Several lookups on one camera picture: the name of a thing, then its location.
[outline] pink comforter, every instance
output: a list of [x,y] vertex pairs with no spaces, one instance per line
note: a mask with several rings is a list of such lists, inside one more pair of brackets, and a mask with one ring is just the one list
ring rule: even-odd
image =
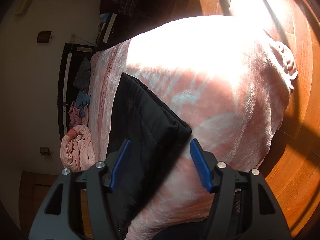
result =
[[[126,72],[187,122],[204,150],[242,171],[258,167],[268,153],[297,76],[286,46],[224,16],[170,22],[97,52],[91,63],[89,128],[97,160],[106,157],[112,104]],[[203,220],[212,198],[187,144],[126,239],[151,239],[170,225]]]
[[60,158],[65,168],[84,171],[96,163],[92,136],[85,125],[77,125],[63,137]]

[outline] silver screw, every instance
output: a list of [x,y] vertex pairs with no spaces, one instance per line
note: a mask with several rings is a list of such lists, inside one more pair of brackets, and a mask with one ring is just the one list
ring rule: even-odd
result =
[[104,167],[104,162],[97,162],[97,163],[96,163],[96,167],[97,167],[98,169],[103,168],[103,167]]
[[252,170],[251,170],[251,173],[252,173],[253,175],[259,175],[259,174],[260,174],[260,171],[257,170],[257,169],[252,169]]
[[62,170],[62,174],[63,175],[68,175],[70,173],[70,170],[68,169],[68,168],[64,168],[63,170]]
[[226,165],[226,163],[224,163],[224,162],[218,162],[218,163],[217,163],[217,166],[218,166],[220,169],[224,169],[227,165]]

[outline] plaid shirt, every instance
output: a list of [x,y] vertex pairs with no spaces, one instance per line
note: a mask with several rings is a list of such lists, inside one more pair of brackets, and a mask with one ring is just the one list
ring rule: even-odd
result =
[[118,13],[132,17],[139,0],[120,0]]

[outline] blue rubber pad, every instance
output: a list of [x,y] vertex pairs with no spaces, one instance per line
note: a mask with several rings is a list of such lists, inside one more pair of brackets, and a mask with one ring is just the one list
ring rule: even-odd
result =
[[196,166],[202,187],[204,187],[208,192],[211,193],[213,189],[213,185],[211,182],[211,172],[202,156],[201,150],[198,148],[198,145],[196,144],[194,139],[190,142],[190,153],[193,163]]
[[111,183],[109,187],[112,190],[116,188],[117,183],[121,180],[127,160],[130,156],[130,151],[131,141],[127,140],[111,172]]

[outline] white wall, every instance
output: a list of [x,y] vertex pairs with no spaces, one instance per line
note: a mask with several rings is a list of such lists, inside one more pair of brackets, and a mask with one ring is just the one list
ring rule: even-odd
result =
[[[19,2],[0,24],[0,157],[24,171],[57,174],[63,168],[57,117],[63,46],[71,33],[95,43],[100,0],[33,0],[27,14],[16,17]],[[49,44],[37,44],[40,31],[52,31]],[[53,154],[41,156],[39,147]]]
[[0,200],[15,224],[19,222],[19,187],[21,170],[15,167],[0,167]]

